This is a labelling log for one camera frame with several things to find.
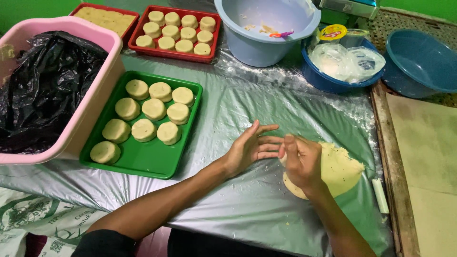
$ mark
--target person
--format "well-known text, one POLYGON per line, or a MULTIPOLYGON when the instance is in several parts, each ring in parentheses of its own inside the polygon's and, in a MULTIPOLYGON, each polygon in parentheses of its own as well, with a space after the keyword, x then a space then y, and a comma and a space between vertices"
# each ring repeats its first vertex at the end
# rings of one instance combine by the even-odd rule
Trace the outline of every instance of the person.
MULTIPOLYGON (((300 187, 320 217, 336 257, 375 257, 375 253, 333 199, 320 174, 320 144, 291 134, 284 138, 262 135, 278 125, 259 121, 237 138, 230 150, 194 176, 173 186, 143 195, 96 221, 81 238, 73 257, 134 256, 134 244, 205 196, 237 176, 254 161, 282 158, 286 172, 300 187)), ((169 257, 290 256, 210 235, 172 229, 169 257)))

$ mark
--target right hand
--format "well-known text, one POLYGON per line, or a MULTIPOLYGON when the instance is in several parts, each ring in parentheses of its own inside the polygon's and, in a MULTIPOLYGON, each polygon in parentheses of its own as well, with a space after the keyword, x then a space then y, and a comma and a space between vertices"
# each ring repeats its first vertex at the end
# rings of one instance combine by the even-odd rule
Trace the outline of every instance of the right hand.
POLYGON ((282 158, 286 153, 287 176, 306 196, 326 187, 320 172, 322 146, 319 143, 287 134, 278 157, 282 158))

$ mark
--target silver plastic sheet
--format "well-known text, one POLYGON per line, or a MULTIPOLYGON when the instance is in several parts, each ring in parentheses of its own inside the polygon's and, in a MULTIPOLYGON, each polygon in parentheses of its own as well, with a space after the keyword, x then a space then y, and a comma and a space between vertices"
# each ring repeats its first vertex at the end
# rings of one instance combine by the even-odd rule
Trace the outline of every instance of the silver plastic sheet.
MULTIPOLYGON (((143 13, 149 4, 216 12, 206 1, 120 1, 109 6, 143 13)), ((90 169, 77 161, 53 160, 33 166, 0 166, 0 186, 104 211, 196 174, 230 148, 257 118, 292 132, 334 142, 363 162, 357 185, 336 201, 377 255, 394 256, 388 216, 379 213, 370 180, 382 177, 374 115, 367 90, 333 95, 313 88, 301 75, 299 45, 279 64, 253 68, 237 61, 223 37, 211 65, 137 56, 124 49, 127 70, 200 83, 203 96, 175 176, 163 181, 90 169)), ((293 196, 282 183, 276 159, 255 163, 192 207, 171 227, 214 234, 255 246, 298 255, 331 256, 328 237, 309 201, 293 196)))

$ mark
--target green wall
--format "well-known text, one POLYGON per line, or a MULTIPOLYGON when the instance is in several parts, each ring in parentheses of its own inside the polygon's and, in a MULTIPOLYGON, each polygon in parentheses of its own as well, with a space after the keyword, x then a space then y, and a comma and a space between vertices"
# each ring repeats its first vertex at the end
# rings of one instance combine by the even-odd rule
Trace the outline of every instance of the green wall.
POLYGON ((415 11, 457 22, 457 0, 381 0, 381 6, 415 11))
MULTIPOLYGON (((7 32, 14 24, 30 18, 66 16, 81 0, 0 0, 0 32, 7 32)), ((89 0, 102 4, 103 0, 89 0)))

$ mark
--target light blue bowl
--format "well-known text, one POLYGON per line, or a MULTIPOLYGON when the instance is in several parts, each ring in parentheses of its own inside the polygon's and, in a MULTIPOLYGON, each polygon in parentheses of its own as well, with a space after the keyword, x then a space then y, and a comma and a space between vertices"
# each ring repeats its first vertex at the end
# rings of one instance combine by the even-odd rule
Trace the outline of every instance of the light blue bowl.
POLYGON ((434 37, 397 30, 389 35, 386 50, 382 80, 396 92, 411 98, 457 93, 457 53, 434 37))
POLYGON ((214 0, 224 22, 230 52, 240 62, 267 67, 279 62, 296 41, 309 37, 320 22, 320 11, 307 0, 214 0), (294 30, 286 38, 259 33, 260 25, 279 33, 294 30), (246 25, 256 25, 250 31, 246 25))

